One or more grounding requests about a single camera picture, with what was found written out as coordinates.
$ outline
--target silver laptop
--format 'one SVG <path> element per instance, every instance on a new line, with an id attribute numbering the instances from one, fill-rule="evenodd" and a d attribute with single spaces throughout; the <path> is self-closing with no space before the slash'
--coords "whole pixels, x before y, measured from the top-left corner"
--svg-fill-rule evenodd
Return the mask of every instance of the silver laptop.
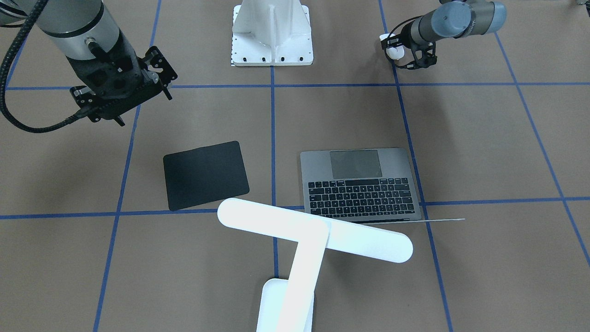
<path id="1" fill-rule="evenodd" d="M 354 223 L 421 220 L 403 148 L 301 153 L 305 212 Z"/>

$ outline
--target blue tape line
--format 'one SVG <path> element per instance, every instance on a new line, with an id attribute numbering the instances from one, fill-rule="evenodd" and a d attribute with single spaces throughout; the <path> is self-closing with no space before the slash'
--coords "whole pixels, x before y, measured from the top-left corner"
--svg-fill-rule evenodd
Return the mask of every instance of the blue tape line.
<path id="1" fill-rule="evenodd" d="M 270 136 L 271 136 L 271 196 L 273 206 L 277 205 L 277 182 L 276 182 L 276 131 L 274 127 L 274 66 L 270 66 Z M 278 240 L 273 237 L 273 261 L 274 277 L 278 278 Z"/>
<path id="2" fill-rule="evenodd" d="M 270 87 L 270 84 L 202 84 L 202 85 L 173 85 L 171 89 L 230 89 Z"/>
<path id="3" fill-rule="evenodd" d="M 545 161 L 547 162 L 547 166 L 549 167 L 549 172 L 551 173 L 551 176 L 553 177 L 553 182 L 555 182 L 555 187 L 557 188 L 557 191 L 559 192 L 559 197 L 561 197 L 561 199 L 563 201 L 563 207 L 565 208 L 565 210 L 568 214 L 569 222 L 571 223 L 573 231 L 576 234 L 576 237 L 578 238 L 578 242 L 580 244 L 580 248 L 582 249 L 582 252 L 584 253 L 584 257 L 586 257 L 586 263 L 588 264 L 588 266 L 590 266 L 590 255 L 588 255 L 588 250 L 586 249 L 586 244 L 584 244 L 584 240 L 582 239 L 582 236 L 580 236 L 580 232 L 578 230 L 578 225 L 576 224 L 576 221 L 573 219 L 573 215 L 569 211 L 567 199 L 563 195 L 563 191 L 561 189 L 561 186 L 559 185 L 557 175 L 555 174 L 555 171 L 553 170 L 553 165 L 551 164 L 551 161 L 549 160 L 547 150 L 545 150 L 545 146 L 543 145 L 543 141 L 541 140 L 541 136 L 539 135 L 539 131 L 537 130 L 537 126 L 535 125 L 535 122 L 533 120 L 533 116 L 530 113 L 529 106 L 526 103 L 525 96 L 522 93 L 522 90 L 520 89 L 519 82 L 516 80 L 516 75 L 514 75 L 514 71 L 512 70 L 512 66 L 510 65 L 510 61 L 508 60 L 508 55 L 506 54 L 506 51 L 504 50 L 504 46 L 502 45 L 502 42 L 500 41 L 500 36 L 498 35 L 498 33 L 494 32 L 494 35 L 496 35 L 496 40 L 498 42 L 498 45 L 500 46 L 500 49 L 502 51 L 502 55 L 504 55 L 504 60 L 506 61 L 506 65 L 508 66 L 508 70 L 510 71 L 510 75 L 512 75 L 512 79 L 514 80 L 514 83 L 516 84 L 516 89 L 518 90 L 520 100 L 522 101 L 522 105 L 525 107 L 526 115 L 529 118 L 529 122 L 530 122 L 531 127 L 533 128 L 533 132 L 535 133 L 535 137 L 537 138 L 537 142 L 539 143 L 539 146 L 541 147 L 541 151 L 543 152 L 543 156 L 545 158 Z"/>
<path id="4" fill-rule="evenodd" d="M 379 0 L 379 7 L 381 9 L 381 15 L 383 18 L 383 28 L 385 30 L 385 32 L 387 32 L 387 26 L 385 24 L 385 14 L 383 12 L 383 6 L 381 4 L 381 0 Z M 402 112 L 402 116 L 404 118 L 404 127 L 406 130 L 406 135 L 408 138 L 408 146 L 409 146 L 409 150 L 410 150 L 410 154 L 412 157 L 412 163 L 414 165 L 414 173 L 416 175 L 416 182 L 418 184 L 418 191 L 420 194 L 420 201 L 423 203 L 425 202 L 424 199 L 424 192 L 422 190 L 422 182 L 420 181 L 420 174 L 418 172 L 418 163 L 416 161 L 416 155 L 414 153 L 414 145 L 412 144 L 412 136 L 410 134 L 410 130 L 409 130 L 409 125 L 408 125 L 408 118 L 406 115 L 406 111 L 405 111 L 405 105 L 404 105 L 404 98 L 402 96 L 402 92 L 401 92 L 401 86 L 399 84 L 399 78 L 398 78 L 398 73 L 395 70 L 395 66 L 392 64 L 391 68 L 394 72 L 394 79 L 395 79 L 395 85 L 396 85 L 396 90 L 398 92 L 398 99 L 399 99 L 399 106 L 401 108 L 401 112 Z M 425 219 L 428 219 L 428 210 L 426 208 L 426 205 L 422 206 L 422 209 L 424 211 L 424 217 Z M 447 327 L 449 332 L 453 332 L 453 322 L 451 320 L 451 313 L 448 309 L 448 302 L 447 302 L 447 293 L 445 292 L 445 288 L 444 288 L 444 283 L 443 283 L 443 275 L 441 273 L 441 269 L 440 269 L 440 264 L 438 263 L 438 255 L 437 255 L 437 250 L 436 250 L 436 245 L 434 243 L 434 237 L 432 235 L 432 229 L 430 227 L 430 223 L 426 223 L 426 229 L 428 232 L 428 240 L 430 241 L 430 249 L 432 251 L 432 259 L 434 261 L 434 268 L 436 270 L 437 273 L 437 279 L 438 279 L 438 287 L 440 289 L 440 293 L 441 293 L 441 298 L 442 298 L 442 304 L 444 306 L 444 311 L 445 311 L 445 316 L 447 318 Z"/>
<path id="5" fill-rule="evenodd" d="M 109 252 L 107 254 L 107 261 L 104 266 L 103 282 L 100 287 L 99 303 L 96 308 L 96 316 L 94 318 L 93 332 L 98 332 L 100 324 L 100 315 L 103 310 L 104 294 L 107 288 L 107 281 L 109 280 L 110 263 L 113 257 L 114 242 L 117 236 L 117 228 L 119 226 L 119 216 L 121 215 L 121 206 L 123 205 L 123 196 L 125 194 L 125 185 L 127 184 L 127 175 L 129 173 L 129 165 L 131 164 L 131 154 L 133 153 L 133 143 L 135 140 L 135 130 L 137 129 L 137 120 L 139 118 L 139 112 L 141 111 L 142 105 L 139 105 L 135 111 L 135 118 L 133 120 L 133 129 L 131 130 L 131 138 L 129 139 L 129 148 L 127 149 L 127 160 L 125 161 L 125 169 L 123 171 L 123 179 L 121 180 L 121 190 L 119 193 L 119 201 L 117 202 L 117 212 L 114 217 L 113 231 L 111 233 L 111 239 L 109 243 Z"/>
<path id="6" fill-rule="evenodd" d="M 158 7 L 156 7 L 156 15 L 153 20 L 152 37 L 149 40 L 150 46 L 153 46 L 153 42 L 156 40 L 156 30 L 158 30 L 158 21 L 160 20 L 160 8 L 162 7 L 162 0 L 158 0 Z"/>
<path id="7" fill-rule="evenodd" d="M 27 39 L 25 39 L 25 41 L 22 42 L 21 48 L 18 50 L 17 55 L 14 57 L 14 61 L 12 62 L 12 67 L 10 68 L 10 71 L 8 72 L 8 76 L 6 77 L 6 87 L 8 87 L 10 85 L 10 80 L 12 79 L 12 75 L 14 74 L 14 71 L 17 69 L 18 59 L 21 58 L 22 51 L 25 49 L 25 45 L 27 44 Z"/>
<path id="8" fill-rule="evenodd" d="M 46 213 L 46 214 L 13 214 L 0 216 L 0 220 L 11 219 L 52 219 L 52 218 L 82 218 L 82 217 L 113 217 L 115 212 L 88 212 L 88 213 Z"/>

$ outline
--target keyboard key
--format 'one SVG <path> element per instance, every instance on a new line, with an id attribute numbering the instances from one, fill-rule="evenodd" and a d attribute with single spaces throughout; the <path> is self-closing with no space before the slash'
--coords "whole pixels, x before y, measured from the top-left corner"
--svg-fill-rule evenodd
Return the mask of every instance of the keyboard key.
<path id="1" fill-rule="evenodd" d="M 396 190 L 409 190 L 409 184 L 396 184 Z"/>
<path id="2" fill-rule="evenodd" d="M 370 185 L 370 184 L 379 184 L 379 180 L 378 179 L 346 180 L 346 185 Z"/>
<path id="3" fill-rule="evenodd" d="M 324 193 L 324 188 L 311 188 L 309 190 L 310 195 L 317 195 L 317 194 L 323 194 L 323 193 Z"/>

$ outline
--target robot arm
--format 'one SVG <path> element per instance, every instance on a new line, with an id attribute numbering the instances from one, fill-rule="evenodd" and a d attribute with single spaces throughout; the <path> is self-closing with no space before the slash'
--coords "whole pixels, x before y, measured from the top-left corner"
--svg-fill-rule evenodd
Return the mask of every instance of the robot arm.
<path id="1" fill-rule="evenodd" d="M 440 2 L 442 5 L 439 8 L 424 16 L 410 19 L 411 22 L 402 28 L 399 35 L 394 35 L 392 31 L 381 41 L 386 56 L 391 60 L 394 60 L 390 55 L 393 51 L 391 48 L 398 49 L 405 46 L 412 51 L 414 60 L 404 66 L 394 63 L 396 67 L 418 69 L 432 66 L 437 62 L 435 55 L 437 41 L 496 32 L 506 21 L 506 7 L 501 2 L 485 0 L 440 0 Z"/>
<path id="2" fill-rule="evenodd" d="M 121 114 L 160 92 L 172 99 L 167 88 L 178 77 L 174 69 L 155 46 L 147 51 L 144 58 L 138 58 L 101 0 L 0 0 L 2 25 L 22 19 L 15 13 L 21 16 L 23 13 L 34 13 L 36 17 L 25 21 L 6 54 L 2 77 L 10 67 L 5 62 L 18 51 L 32 24 L 37 24 L 64 53 L 76 75 L 86 84 L 70 89 L 80 107 L 74 115 L 76 120 L 85 116 L 92 122 L 114 119 L 122 126 Z M 150 67 L 161 71 L 151 71 Z M 15 123 L 4 102 L 4 79 L 1 88 L 0 108 L 13 124 L 30 132 L 57 129 L 53 126 L 30 128 L 18 121 Z"/>

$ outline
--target black cable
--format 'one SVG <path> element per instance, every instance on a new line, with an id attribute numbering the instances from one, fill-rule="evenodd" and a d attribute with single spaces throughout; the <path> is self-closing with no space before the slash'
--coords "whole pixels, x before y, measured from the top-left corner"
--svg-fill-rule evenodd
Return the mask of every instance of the black cable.
<path id="1" fill-rule="evenodd" d="M 21 24 L 12 24 L 12 25 L 0 25 L 0 28 L 20 28 L 22 27 L 22 23 Z"/>
<path id="2" fill-rule="evenodd" d="M 76 114 L 69 116 L 67 119 L 63 120 L 60 123 L 57 123 L 53 126 L 44 127 L 44 128 L 33 128 L 24 125 L 19 120 L 16 120 L 12 114 L 8 111 L 8 107 L 6 106 L 6 84 L 8 81 L 8 73 L 10 72 L 10 67 L 12 66 L 12 62 L 14 61 L 15 57 L 17 56 L 18 50 L 22 47 L 25 39 L 31 32 L 33 25 L 35 25 L 39 15 L 43 12 L 45 5 L 49 0 L 38 0 L 37 3 L 33 6 L 31 13 L 28 15 L 25 22 L 22 24 L 21 29 L 18 31 L 17 36 L 12 41 L 10 48 L 6 52 L 6 56 L 2 61 L 2 66 L 0 66 L 0 111 L 2 115 L 10 121 L 13 125 L 17 128 L 22 129 L 27 132 L 32 133 L 44 133 L 54 131 L 56 129 L 60 129 L 63 126 L 69 125 L 70 123 L 79 120 L 84 117 L 80 111 L 76 112 Z"/>

